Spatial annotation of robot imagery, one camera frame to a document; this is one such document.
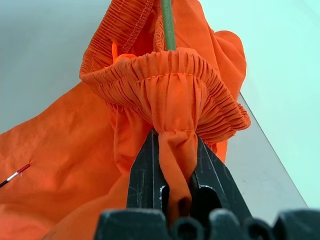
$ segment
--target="stitching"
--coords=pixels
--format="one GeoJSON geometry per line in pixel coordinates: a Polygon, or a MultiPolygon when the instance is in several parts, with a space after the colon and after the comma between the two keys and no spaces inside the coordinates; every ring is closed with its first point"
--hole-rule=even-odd
{"type": "Polygon", "coordinates": [[[158,132],[158,134],[174,133],[174,132],[185,132],[185,133],[194,132],[194,133],[196,133],[196,130],[178,130],[178,129],[173,129],[173,130],[169,130],[169,131],[160,131],[160,132],[158,132]]]}
{"type": "Polygon", "coordinates": [[[133,34],[136,34],[136,30],[137,30],[138,24],[141,24],[141,23],[143,22],[143,19],[142,19],[142,18],[143,18],[143,16],[144,16],[144,13],[145,13],[146,10],[147,10],[147,7],[149,7],[149,2],[150,2],[150,0],[147,0],[147,1],[146,1],[145,6],[144,6],[144,8],[143,8],[143,10],[142,10],[142,12],[141,12],[141,14],[140,14],[139,20],[136,22],[136,24],[135,24],[135,26],[134,26],[134,28],[133,28],[133,31],[131,32],[131,34],[130,34],[130,36],[128,37],[126,43],[124,44],[124,46],[123,46],[122,49],[121,49],[122,52],[124,51],[124,49],[125,49],[125,48],[127,47],[127,45],[129,44],[129,41],[131,41],[132,35],[133,35],[133,34]]]}
{"type": "MultiPolygon", "coordinates": [[[[185,73],[185,72],[179,72],[179,73],[166,73],[166,74],[162,74],[162,75],[156,75],[156,76],[150,76],[150,77],[147,77],[147,78],[144,78],[144,79],[141,79],[141,80],[138,80],[138,81],[135,81],[135,83],[141,83],[145,80],[150,80],[150,79],[154,79],[154,78],[160,78],[160,77],[166,77],[166,76],[169,76],[169,75],[174,75],[174,76],[179,76],[179,75],[182,75],[182,76],[194,76],[194,74],[191,74],[191,73],[185,73]]],[[[99,87],[99,86],[110,86],[112,84],[116,84],[117,82],[127,78],[128,76],[123,76],[121,78],[118,78],[116,81],[113,81],[113,82],[108,82],[108,83],[99,83],[99,84],[92,84],[91,86],[92,87],[99,87]]]]}
{"type": "MultiPolygon", "coordinates": [[[[164,77],[164,76],[168,76],[168,75],[193,76],[196,80],[201,81],[201,83],[205,85],[205,88],[206,88],[206,90],[208,91],[208,88],[207,88],[206,84],[204,83],[204,81],[202,81],[202,80],[200,79],[200,77],[197,77],[197,76],[195,76],[194,74],[185,73],[185,72],[182,72],[182,73],[167,73],[167,74],[158,75],[158,76],[151,76],[151,77],[148,77],[148,78],[145,78],[145,79],[136,81],[136,83],[140,83],[140,82],[143,82],[143,81],[145,81],[145,80],[150,80],[150,79],[152,79],[152,78],[158,78],[158,77],[164,77]]],[[[122,77],[122,78],[120,78],[120,79],[117,79],[117,81],[110,82],[110,83],[108,83],[107,85],[115,84],[115,83],[117,83],[118,81],[120,81],[120,80],[122,80],[122,79],[124,79],[124,78],[125,78],[125,77],[122,77]]],[[[215,101],[214,97],[211,96],[210,94],[208,95],[208,97],[213,100],[215,106],[219,109],[219,112],[222,114],[222,118],[226,121],[228,127],[230,127],[232,130],[235,130],[236,128],[235,128],[234,126],[232,126],[231,123],[230,123],[230,122],[227,120],[227,118],[224,116],[222,109],[220,108],[219,104],[217,104],[217,102],[215,101]]],[[[122,106],[122,107],[124,107],[124,108],[129,108],[129,109],[134,108],[134,107],[131,107],[131,106],[125,107],[125,106],[123,106],[123,105],[121,105],[121,104],[117,104],[117,103],[112,103],[112,104],[118,105],[118,106],[122,106]]]]}
{"type": "Polygon", "coordinates": [[[125,3],[125,0],[122,0],[122,2],[121,2],[121,4],[120,4],[120,6],[119,6],[119,8],[118,8],[118,10],[117,10],[117,12],[116,12],[116,14],[114,15],[111,23],[109,24],[108,28],[106,29],[105,34],[104,34],[103,37],[100,39],[100,41],[99,41],[99,43],[98,43],[98,46],[95,48],[94,53],[92,54],[90,72],[92,71],[92,69],[93,69],[93,67],[94,67],[94,57],[95,57],[95,55],[96,55],[96,53],[97,53],[97,51],[98,51],[98,48],[101,46],[102,41],[105,40],[106,35],[110,32],[111,26],[113,26],[113,23],[115,22],[116,17],[121,13],[120,10],[121,10],[122,5],[123,5],[124,3],[125,3]]]}

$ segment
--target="fabric fold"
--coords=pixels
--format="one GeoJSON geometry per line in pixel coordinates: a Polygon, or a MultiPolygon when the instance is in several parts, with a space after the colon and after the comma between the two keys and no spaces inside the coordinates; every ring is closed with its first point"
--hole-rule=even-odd
{"type": "MultiPolygon", "coordinates": [[[[217,70],[190,48],[122,59],[95,72],[82,69],[80,77],[108,104],[140,116],[159,133],[172,220],[188,213],[191,204],[188,183],[197,165],[196,133],[211,146],[250,125],[217,70]],[[179,206],[182,200],[185,208],[179,206]]],[[[121,129],[130,127],[123,124],[121,129]]]]}
{"type": "Polygon", "coordinates": [[[177,51],[165,51],[160,1],[112,0],[84,53],[82,82],[0,135],[1,178],[31,162],[0,190],[0,239],[92,239],[102,210],[126,207],[151,128],[168,219],[188,214],[197,135],[224,162],[227,139],[250,125],[236,102],[246,60],[240,39],[211,30],[197,0],[172,2],[177,51]],[[113,43],[137,57],[113,63],[113,43]]]}

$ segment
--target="black plastic part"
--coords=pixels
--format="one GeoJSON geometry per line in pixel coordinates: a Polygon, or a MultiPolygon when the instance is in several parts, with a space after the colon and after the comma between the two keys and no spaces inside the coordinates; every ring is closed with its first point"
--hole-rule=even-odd
{"type": "Polygon", "coordinates": [[[126,207],[166,213],[168,199],[169,186],[159,165],[158,134],[151,130],[131,168],[126,207]]]}
{"type": "Polygon", "coordinates": [[[3,182],[0,183],[0,188],[3,187],[4,185],[6,185],[9,181],[4,180],[3,182]]]}
{"type": "Polygon", "coordinates": [[[190,217],[167,228],[170,189],[159,166],[158,134],[150,131],[130,173],[127,210],[100,216],[95,240],[320,240],[320,211],[279,215],[273,228],[251,217],[228,168],[198,138],[190,217]]]}
{"type": "Polygon", "coordinates": [[[256,219],[241,226],[232,212],[216,209],[209,215],[206,234],[193,218],[180,218],[169,232],[159,210],[110,210],[101,214],[94,240],[319,240],[319,220],[320,211],[288,211],[280,214],[273,228],[256,219]]]}
{"type": "Polygon", "coordinates": [[[100,215],[94,240],[168,240],[166,219],[152,209],[109,210],[100,215]]]}

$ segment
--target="wire tip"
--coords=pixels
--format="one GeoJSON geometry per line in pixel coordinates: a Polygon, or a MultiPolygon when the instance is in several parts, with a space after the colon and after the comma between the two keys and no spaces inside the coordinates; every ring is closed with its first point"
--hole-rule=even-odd
{"type": "Polygon", "coordinates": [[[23,168],[19,169],[18,171],[16,171],[18,174],[24,172],[27,168],[29,168],[31,165],[30,163],[28,163],[27,165],[25,165],[23,168]]]}

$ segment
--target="white surface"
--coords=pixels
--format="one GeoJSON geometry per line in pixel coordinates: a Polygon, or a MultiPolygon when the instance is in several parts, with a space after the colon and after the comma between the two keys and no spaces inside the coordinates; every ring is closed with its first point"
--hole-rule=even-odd
{"type": "MultiPolygon", "coordinates": [[[[106,0],[0,4],[0,132],[4,132],[41,113],[79,82],[82,55],[109,4],[106,0]]],[[[252,126],[229,142],[227,165],[252,214],[271,222],[281,209],[306,205],[251,119],[252,126]]]]}
{"type": "Polygon", "coordinates": [[[241,93],[305,202],[320,208],[320,1],[200,2],[213,29],[242,39],[241,93]]]}
{"type": "Polygon", "coordinates": [[[238,102],[251,126],[229,140],[226,166],[251,214],[271,224],[280,211],[307,208],[241,95],[238,102]]]}

